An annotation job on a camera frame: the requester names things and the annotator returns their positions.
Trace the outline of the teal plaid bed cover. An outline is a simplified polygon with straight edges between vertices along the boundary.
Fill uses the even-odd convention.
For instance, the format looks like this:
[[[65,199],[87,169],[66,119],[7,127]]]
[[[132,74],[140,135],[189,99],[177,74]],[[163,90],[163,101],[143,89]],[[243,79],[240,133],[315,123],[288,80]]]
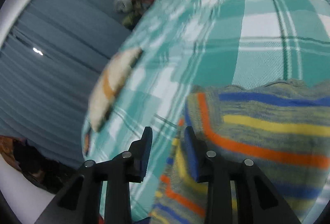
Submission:
[[[102,128],[94,132],[87,118],[82,137],[84,157],[104,162],[152,128],[147,175],[130,185],[138,221],[151,218],[186,97],[196,87],[329,82],[329,0],[155,0],[121,50],[135,47],[143,54]],[[302,223],[314,222],[318,201],[329,200],[327,180]]]

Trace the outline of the blue curtain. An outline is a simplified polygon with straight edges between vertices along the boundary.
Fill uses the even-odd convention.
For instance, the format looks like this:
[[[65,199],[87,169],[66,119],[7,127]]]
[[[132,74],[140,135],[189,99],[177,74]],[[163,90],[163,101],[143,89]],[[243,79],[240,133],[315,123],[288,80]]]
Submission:
[[[88,97],[129,34],[114,0],[32,0],[1,49],[1,134],[79,167]]]

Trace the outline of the clothes pile beside bed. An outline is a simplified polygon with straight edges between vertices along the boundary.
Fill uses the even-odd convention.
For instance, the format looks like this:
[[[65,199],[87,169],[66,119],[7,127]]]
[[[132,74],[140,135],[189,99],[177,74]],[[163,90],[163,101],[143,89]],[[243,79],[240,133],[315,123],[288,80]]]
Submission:
[[[125,28],[132,31],[154,1],[155,0],[115,0],[114,8],[117,13],[125,15],[121,23]]]

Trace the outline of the cream orange striped pillow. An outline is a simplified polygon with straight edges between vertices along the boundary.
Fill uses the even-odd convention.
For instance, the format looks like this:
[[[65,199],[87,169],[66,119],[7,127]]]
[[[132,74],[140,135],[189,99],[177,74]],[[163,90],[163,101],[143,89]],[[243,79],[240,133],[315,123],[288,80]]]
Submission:
[[[102,128],[106,115],[142,54],[143,50],[140,47],[127,49],[117,52],[106,64],[88,101],[88,118],[94,132]]]

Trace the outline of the striped knit sweater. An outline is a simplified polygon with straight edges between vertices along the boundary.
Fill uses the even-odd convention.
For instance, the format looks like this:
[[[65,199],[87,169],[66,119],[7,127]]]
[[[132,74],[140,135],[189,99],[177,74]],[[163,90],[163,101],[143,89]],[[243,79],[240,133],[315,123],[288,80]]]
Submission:
[[[189,168],[187,126],[225,159],[255,161],[298,219],[307,217],[329,175],[329,82],[196,87],[186,97],[151,223],[204,221],[207,185]]]

